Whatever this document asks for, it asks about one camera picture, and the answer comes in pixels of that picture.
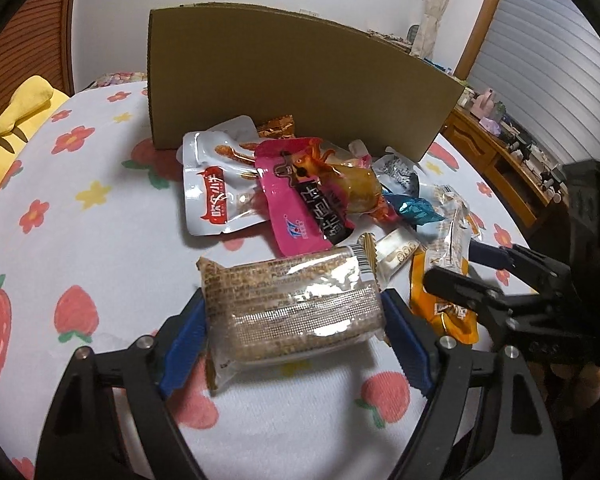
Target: yellow plush toy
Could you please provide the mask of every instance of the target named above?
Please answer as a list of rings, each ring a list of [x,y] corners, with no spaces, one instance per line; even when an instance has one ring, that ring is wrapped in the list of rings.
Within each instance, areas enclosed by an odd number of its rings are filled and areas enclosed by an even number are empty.
[[[25,143],[67,99],[39,75],[16,89],[0,115],[0,181]]]

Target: metal pin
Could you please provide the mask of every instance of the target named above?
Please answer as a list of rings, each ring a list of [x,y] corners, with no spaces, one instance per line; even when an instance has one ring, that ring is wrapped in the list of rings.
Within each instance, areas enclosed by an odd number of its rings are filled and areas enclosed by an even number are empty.
[[[510,359],[515,359],[520,355],[520,350],[515,346],[507,345],[504,347],[504,355]]]
[[[78,361],[82,361],[83,359],[89,357],[90,353],[91,348],[89,348],[88,346],[81,346],[74,352],[74,356],[76,359],[78,359]]]
[[[447,350],[455,348],[457,344],[458,342],[449,335],[443,335],[440,338],[440,346],[442,346],[442,348],[446,348]]]
[[[143,350],[147,350],[147,349],[151,348],[153,345],[154,345],[154,338],[151,337],[150,335],[143,335],[142,337],[139,337],[138,340],[136,341],[136,346]]]

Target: pink bottle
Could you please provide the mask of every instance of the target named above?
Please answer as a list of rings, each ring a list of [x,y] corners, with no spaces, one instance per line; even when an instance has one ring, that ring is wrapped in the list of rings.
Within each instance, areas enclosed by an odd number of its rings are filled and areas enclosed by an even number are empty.
[[[484,94],[478,95],[475,99],[474,106],[471,108],[471,114],[476,116],[478,119],[487,117],[494,107],[493,102],[493,89],[487,88]]]

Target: blue gripper pad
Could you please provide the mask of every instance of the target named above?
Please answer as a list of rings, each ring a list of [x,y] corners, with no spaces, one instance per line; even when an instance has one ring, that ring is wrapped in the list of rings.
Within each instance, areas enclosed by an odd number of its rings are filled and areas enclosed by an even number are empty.
[[[400,294],[389,288],[381,294],[386,332],[409,383],[427,397],[436,386],[440,358],[437,336],[424,319],[414,316]]]
[[[191,301],[194,304],[186,307],[189,315],[164,357],[164,374],[158,385],[164,399],[184,386],[206,341],[205,301],[202,294],[196,294]]]

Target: window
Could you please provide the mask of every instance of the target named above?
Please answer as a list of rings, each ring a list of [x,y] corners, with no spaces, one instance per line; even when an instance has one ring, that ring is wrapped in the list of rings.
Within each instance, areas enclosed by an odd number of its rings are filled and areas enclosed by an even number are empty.
[[[600,160],[600,38],[571,0],[500,0],[468,81],[559,162]]]

